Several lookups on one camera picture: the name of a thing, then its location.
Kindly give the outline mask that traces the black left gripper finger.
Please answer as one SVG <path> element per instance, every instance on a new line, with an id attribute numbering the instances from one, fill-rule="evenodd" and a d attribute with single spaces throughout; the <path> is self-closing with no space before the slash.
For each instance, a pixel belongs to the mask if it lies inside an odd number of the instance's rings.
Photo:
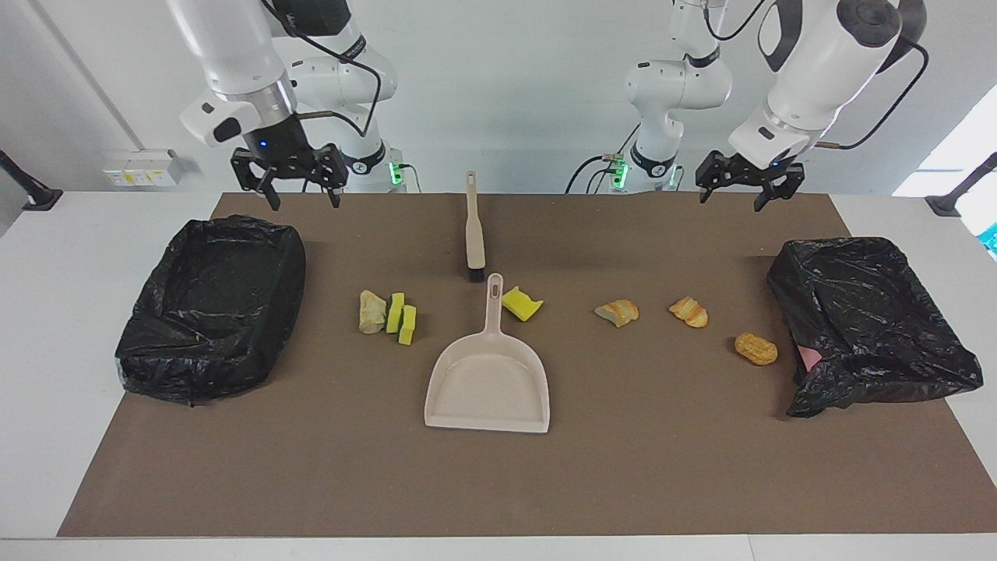
<path id="1" fill-rule="evenodd" d="M 793 198 L 804 180 L 805 168 L 802 164 L 776 164 L 759 177 L 762 191 L 752 203 L 752 208 L 758 213 L 769 202 Z"/>
<path id="2" fill-rule="evenodd" d="M 716 189 L 724 187 L 725 156 L 721 152 L 709 152 L 696 170 L 696 185 L 700 189 L 700 202 L 707 203 Z"/>

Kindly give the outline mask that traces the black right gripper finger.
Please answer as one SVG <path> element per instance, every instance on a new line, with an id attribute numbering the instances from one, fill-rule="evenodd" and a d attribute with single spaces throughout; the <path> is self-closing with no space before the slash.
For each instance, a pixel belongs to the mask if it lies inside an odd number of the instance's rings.
<path id="1" fill-rule="evenodd" d="M 274 212 L 279 210 L 280 199 L 272 187 L 279 171 L 278 164 L 261 164 L 249 150 L 234 150 L 231 166 L 242 191 L 263 196 Z"/>
<path id="2" fill-rule="evenodd" d="M 341 205 L 341 198 L 348 181 L 348 170 L 342 153 L 335 143 L 327 143 L 319 150 L 319 185 L 335 209 Z"/>

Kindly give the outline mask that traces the striped toy bread slice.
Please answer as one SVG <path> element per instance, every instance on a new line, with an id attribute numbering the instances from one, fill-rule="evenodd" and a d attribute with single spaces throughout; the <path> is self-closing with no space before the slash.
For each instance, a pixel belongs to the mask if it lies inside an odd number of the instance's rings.
<path id="1" fill-rule="evenodd" d="M 703 328 L 708 326 L 709 315 L 707 309 L 691 297 L 681 298 L 680 301 L 670 305 L 668 309 L 673 316 L 681 320 L 687 326 L 693 328 Z"/>
<path id="2" fill-rule="evenodd" d="M 639 318 L 639 309 L 635 302 L 630 299 L 620 298 L 616 301 L 606 302 L 594 309 L 596 316 L 608 320 L 615 327 L 625 326 Z"/>

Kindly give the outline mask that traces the pale crust toy bread piece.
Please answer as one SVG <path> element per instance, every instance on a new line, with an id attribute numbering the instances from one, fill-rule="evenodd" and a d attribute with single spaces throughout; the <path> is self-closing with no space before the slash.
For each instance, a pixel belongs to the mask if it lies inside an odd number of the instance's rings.
<path id="1" fill-rule="evenodd" d="M 387 302 L 375 292 L 363 290 L 359 294 L 358 329 L 363 334 L 380 333 L 387 323 Z"/>

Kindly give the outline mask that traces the beige hand brush black bristles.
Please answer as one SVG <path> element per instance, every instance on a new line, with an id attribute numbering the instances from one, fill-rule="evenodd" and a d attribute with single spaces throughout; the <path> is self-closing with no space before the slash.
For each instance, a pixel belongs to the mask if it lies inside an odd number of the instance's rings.
<path id="1" fill-rule="evenodd" d="M 466 173 L 466 204 L 464 246 L 466 246 L 467 273 L 471 283 L 484 283 L 487 256 L 485 256 L 483 224 L 478 216 L 477 176 L 474 171 Z"/>

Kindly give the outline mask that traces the orange oval toy bun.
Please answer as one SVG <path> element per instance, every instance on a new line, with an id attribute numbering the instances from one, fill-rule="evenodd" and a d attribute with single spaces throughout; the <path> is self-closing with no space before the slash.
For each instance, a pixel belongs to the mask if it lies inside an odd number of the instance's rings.
<path id="1" fill-rule="evenodd" d="M 772 341 L 754 333 L 737 335 L 735 351 L 753 365 L 772 365 L 779 356 L 777 346 Z"/>

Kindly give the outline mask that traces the notched yellow sponge piece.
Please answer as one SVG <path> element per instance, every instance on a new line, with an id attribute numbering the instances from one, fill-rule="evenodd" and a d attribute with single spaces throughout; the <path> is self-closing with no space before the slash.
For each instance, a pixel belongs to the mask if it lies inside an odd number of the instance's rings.
<path id="1" fill-rule="evenodd" d="M 544 301 L 534 301 L 530 295 L 514 285 L 501 298 L 502 306 L 508 309 L 520 322 L 528 322 L 544 305 Z"/>

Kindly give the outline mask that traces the beige plastic dustpan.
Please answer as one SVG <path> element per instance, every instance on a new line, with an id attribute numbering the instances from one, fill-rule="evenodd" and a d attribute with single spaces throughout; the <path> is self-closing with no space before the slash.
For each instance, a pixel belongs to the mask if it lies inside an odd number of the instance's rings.
<path id="1" fill-rule="evenodd" d="M 454 340 L 435 360 L 424 423 L 431 429 L 545 434 L 551 394 L 544 363 L 502 330 L 503 276 L 489 274 L 483 330 Z"/>

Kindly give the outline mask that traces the black bag lined pink bin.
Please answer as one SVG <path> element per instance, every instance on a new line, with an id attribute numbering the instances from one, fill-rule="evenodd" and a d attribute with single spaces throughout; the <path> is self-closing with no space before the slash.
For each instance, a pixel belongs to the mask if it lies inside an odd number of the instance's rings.
<path id="1" fill-rule="evenodd" d="M 794 345 L 791 418 L 915 404 L 985 383 L 977 356 L 890 239 L 793 239 L 766 280 Z"/>

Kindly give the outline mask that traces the black clamp stand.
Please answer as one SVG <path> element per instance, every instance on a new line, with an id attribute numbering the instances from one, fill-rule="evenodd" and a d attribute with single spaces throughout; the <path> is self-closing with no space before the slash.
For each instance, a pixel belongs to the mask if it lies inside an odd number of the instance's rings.
<path id="1" fill-rule="evenodd" d="M 24 189 L 28 202 L 23 206 L 25 212 L 47 212 L 64 195 L 63 189 L 47 187 L 43 182 L 21 169 L 4 150 L 0 150 L 0 169 Z"/>
<path id="2" fill-rule="evenodd" d="M 956 204 L 961 196 L 969 193 L 977 182 L 997 170 L 997 150 L 987 156 L 979 166 L 966 175 L 950 192 L 941 196 L 926 196 L 925 203 L 938 217 L 961 217 Z"/>

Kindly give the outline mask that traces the brown table mat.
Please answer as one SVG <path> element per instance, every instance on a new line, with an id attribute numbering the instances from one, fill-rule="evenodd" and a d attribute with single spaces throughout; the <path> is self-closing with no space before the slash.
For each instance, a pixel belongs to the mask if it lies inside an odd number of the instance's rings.
<path id="1" fill-rule="evenodd" d="M 430 429 L 435 360 L 483 326 L 463 197 L 222 196 L 289 224 L 304 301 L 270 379 L 191 408 L 129 394 L 62 537 L 991 533 L 997 487 L 949 405 L 789 418 L 794 345 L 766 273 L 788 239 L 847 228 L 828 196 L 491 195 L 489 269 L 544 305 L 506 333 L 539 355 L 548 433 Z M 358 329 L 359 294 L 417 308 L 410 347 Z M 708 326 L 669 312 L 691 297 Z M 626 298 L 619 328 L 594 309 Z M 737 354 L 754 333 L 772 365 Z"/>

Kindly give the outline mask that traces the white wall socket box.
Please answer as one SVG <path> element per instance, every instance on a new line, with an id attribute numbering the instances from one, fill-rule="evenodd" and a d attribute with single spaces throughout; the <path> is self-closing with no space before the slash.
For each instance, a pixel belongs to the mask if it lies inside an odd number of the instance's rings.
<path id="1" fill-rule="evenodd" d="M 174 150 L 118 150 L 107 153 L 102 173 L 114 187 L 171 188 L 181 184 L 185 169 Z"/>

